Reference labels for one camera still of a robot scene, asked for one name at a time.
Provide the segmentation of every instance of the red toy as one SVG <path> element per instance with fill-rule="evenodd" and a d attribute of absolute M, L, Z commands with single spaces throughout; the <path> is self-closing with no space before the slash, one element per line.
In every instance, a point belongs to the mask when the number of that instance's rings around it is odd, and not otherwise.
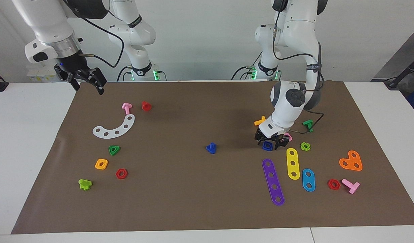
<path fill-rule="evenodd" d="M 143 111 L 148 112 L 152 109 L 152 105 L 150 103 L 148 103 L 147 101 L 143 101 L 141 103 Z"/>
<path fill-rule="evenodd" d="M 338 180 L 336 179 L 330 179 L 328 180 L 328 187 L 330 187 L 330 189 L 332 190 L 339 190 L 339 188 L 341 187 L 341 184 L 339 183 Z"/>
<path fill-rule="evenodd" d="M 119 169 L 116 172 L 116 177 L 121 180 L 127 177 L 127 170 L 126 169 Z"/>

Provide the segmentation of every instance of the white table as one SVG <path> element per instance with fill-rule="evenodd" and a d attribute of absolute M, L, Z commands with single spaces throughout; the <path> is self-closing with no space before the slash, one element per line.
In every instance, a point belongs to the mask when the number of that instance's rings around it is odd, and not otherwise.
<path fill-rule="evenodd" d="M 346 86 L 414 202 L 414 110 L 382 83 Z M 414 242 L 414 226 L 8 235 L 74 95 L 67 83 L 12 83 L 0 93 L 0 242 Z"/>

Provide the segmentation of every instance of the purple toy strip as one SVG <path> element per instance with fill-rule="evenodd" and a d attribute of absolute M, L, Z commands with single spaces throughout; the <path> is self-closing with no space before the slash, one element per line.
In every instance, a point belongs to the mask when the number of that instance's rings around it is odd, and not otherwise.
<path fill-rule="evenodd" d="M 271 201 L 276 206 L 281 206 L 285 202 L 284 194 L 280 188 L 279 179 L 274 168 L 273 161 L 265 159 L 262 161 L 262 167 L 264 168 L 265 179 L 267 180 L 267 186 L 270 191 Z"/>

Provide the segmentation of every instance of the red toy bolt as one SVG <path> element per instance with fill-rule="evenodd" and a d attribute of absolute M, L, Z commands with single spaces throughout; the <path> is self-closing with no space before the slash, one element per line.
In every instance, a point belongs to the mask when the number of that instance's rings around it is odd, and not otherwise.
<path fill-rule="evenodd" d="M 147 101 L 143 101 L 141 103 L 143 111 L 148 112 L 152 109 L 152 105 L 150 103 L 148 103 Z"/>
<path fill-rule="evenodd" d="M 355 183 L 355 184 L 353 184 L 353 183 L 351 183 L 351 182 L 349 182 L 349 180 L 347 180 L 347 179 L 343 179 L 342 180 L 342 183 L 345 185 L 345 186 L 347 186 L 347 187 L 349 187 L 349 193 L 350 194 L 354 194 L 354 192 L 356 191 L 356 189 L 360 186 L 360 183 Z"/>
<path fill-rule="evenodd" d="M 127 115 L 129 115 L 130 114 L 130 112 L 129 112 L 129 109 L 130 108 L 132 108 L 132 105 L 130 104 L 130 103 L 123 103 L 123 105 L 122 105 L 122 109 L 124 109 L 125 110 L 125 112 L 126 112 L 126 114 Z"/>
<path fill-rule="evenodd" d="M 127 170 L 126 169 L 119 169 L 116 172 L 116 177 L 121 180 L 127 177 Z"/>
<path fill-rule="evenodd" d="M 330 189 L 332 190 L 339 190 L 339 188 L 341 187 L 341 184 L 339 183 L 338 180 L 336 179 L 330 179 L 328 180 L 328 187 L 330 187 Z"/>

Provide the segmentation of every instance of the white curved toy piece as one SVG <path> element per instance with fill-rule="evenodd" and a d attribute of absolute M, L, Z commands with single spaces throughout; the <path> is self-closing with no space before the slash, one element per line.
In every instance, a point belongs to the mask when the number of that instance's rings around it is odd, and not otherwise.
<path fill-rule="evenodd" d="M 125 116 L 125 120 L 118 128 L 108 130 L 108 129 L 105 129 L 103 126 L 97 126 L 93 129 L 93 134 L 96 137 L 103 138 L 103 139 L 112 139 L 112 138 L 120 137 L 130 130 L 134 122 L 135 122 L 135 116 L 133 114 L 129 114 Z"/>

